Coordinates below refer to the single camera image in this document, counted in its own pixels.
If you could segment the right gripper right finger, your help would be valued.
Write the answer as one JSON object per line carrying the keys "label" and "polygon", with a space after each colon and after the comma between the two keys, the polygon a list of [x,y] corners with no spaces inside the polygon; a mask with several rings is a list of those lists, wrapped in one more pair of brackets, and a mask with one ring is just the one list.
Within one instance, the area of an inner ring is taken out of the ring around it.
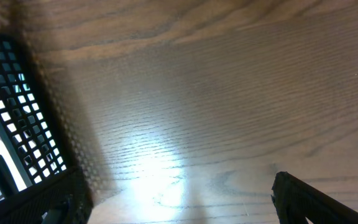
{"label": "right gripper right finger", "polygon": [[276,173],[272,190],[280,224],[358,223],[358,212],[287,172]]}

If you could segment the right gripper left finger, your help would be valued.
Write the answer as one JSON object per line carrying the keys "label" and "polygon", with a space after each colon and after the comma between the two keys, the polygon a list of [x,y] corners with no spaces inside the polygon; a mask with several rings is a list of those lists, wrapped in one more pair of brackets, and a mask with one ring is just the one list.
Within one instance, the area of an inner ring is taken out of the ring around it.
{"label": "right gripper left finger", "polygon": [[71,167],[0,201],[0,223],[87,223],[92,207],[81,169]]}

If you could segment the dark green plastic basket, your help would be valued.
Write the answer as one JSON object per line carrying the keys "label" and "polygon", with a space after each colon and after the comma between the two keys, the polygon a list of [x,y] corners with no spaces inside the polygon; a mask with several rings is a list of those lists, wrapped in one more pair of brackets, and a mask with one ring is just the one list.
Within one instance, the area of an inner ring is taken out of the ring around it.
{"label": "dark green plastic basket", "polygon": [[[0,137],[27,188],[73,165],[24,46],[4,34],[0,34]],[[0,201],[19,192],[0,156]]]}

